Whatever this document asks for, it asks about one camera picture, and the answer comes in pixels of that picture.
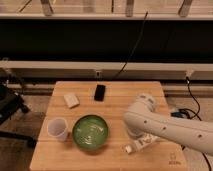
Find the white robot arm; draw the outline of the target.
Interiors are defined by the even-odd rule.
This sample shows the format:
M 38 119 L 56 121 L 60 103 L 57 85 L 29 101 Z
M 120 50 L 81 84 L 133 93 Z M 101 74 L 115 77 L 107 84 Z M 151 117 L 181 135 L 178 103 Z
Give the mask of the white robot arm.
M 146 132 L 213 156 L 213 123 L 164 116 L 155 108 L 156 100 L 150 94 L 136 97 L 123 115 L 131 136 Z

